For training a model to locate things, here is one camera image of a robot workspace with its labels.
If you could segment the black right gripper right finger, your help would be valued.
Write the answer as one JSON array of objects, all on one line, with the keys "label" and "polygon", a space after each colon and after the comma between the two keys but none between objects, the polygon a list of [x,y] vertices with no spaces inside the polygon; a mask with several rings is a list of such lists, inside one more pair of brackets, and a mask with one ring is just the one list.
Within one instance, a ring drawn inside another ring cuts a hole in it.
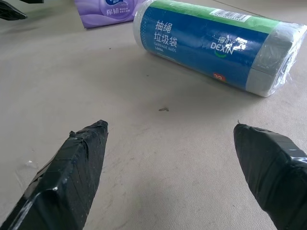
[{"label": "black right gripper right finger", "polygon": [[307,155],[288,137],[237,124],[236,154],[260,208],[279,230],[307,228]]}]

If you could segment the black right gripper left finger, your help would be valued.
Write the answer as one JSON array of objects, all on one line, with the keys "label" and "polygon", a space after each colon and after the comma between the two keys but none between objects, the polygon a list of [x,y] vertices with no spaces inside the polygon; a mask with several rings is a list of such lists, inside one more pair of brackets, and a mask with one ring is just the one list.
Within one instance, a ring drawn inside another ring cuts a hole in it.
[{"label": "black right gripper left finger", "polygon": [[2,230],[81,230],[103,168],[108,122],[70,132],[35,175],[1,225]]}]

